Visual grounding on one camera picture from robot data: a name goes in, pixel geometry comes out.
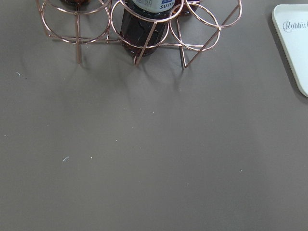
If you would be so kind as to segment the tea bottle one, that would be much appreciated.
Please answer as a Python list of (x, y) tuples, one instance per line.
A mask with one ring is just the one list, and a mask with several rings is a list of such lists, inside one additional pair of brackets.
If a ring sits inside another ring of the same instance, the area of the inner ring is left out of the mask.
[[(135, 13), (151, 19), (161, 20), (170, 16), (171, 9), (175, 5), (174, 0), (127, 0), (126, 5)], [(158, 23), (147, 46), (153, 46), (161, 41), (167, 23)], [(146, 43), (150, 34), (152, 22), (144, 21), (124, 10), (120, 35), (130, 43), (122, 45), (130, 53), (139, 56), (141, 47)]]

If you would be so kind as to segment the cream rabbit tray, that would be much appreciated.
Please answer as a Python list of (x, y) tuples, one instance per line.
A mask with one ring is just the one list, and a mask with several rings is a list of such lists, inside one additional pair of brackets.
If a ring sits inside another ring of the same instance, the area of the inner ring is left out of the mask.
[(299, 91), (308, 96), (308, 6), (280, 4), (272, 21)]

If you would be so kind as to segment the tea bottle two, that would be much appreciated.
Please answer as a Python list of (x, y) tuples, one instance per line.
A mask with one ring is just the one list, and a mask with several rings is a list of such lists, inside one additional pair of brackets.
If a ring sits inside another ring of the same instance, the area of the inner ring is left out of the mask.
[[(180, 14), (179, 14), (178, 16), (189, 16), (189, 15), (191, 15), (191, 11), (189, 10), (188, 6), (185, 5), (185, 1), (184, 1), (184, 0), (183, 0), (183, 1), (181, 1), (181, 0), (175, 0), (175, 4), (174, 4), (174, 5), (175, 5), (175, 6), (176, 6), (176, 5), (180, 5), (181, 2), (184, 2), (184, 4), (183, 4), (183, 8), (182, 8), (182, 10), (181, 10), (181, 12), (180, 12)], [(200, 3), (202, 2), (202, 0), (189, 0), (188, 2), (200, 4)], [(191, 8), (194, 12), (196, 12), (196, 10), (198, 9), (198, 7), (197, 7), (196, 5), (190, 5), (190, 8)]]

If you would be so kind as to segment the tea bottle three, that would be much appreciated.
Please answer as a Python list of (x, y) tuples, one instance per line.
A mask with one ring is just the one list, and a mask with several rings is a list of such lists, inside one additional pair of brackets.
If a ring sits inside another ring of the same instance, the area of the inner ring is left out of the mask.
[(90, 0), (61, 0), (63, 3), (65, 4), (69, 4), (69, 5), (87, 5), (90, 3)]

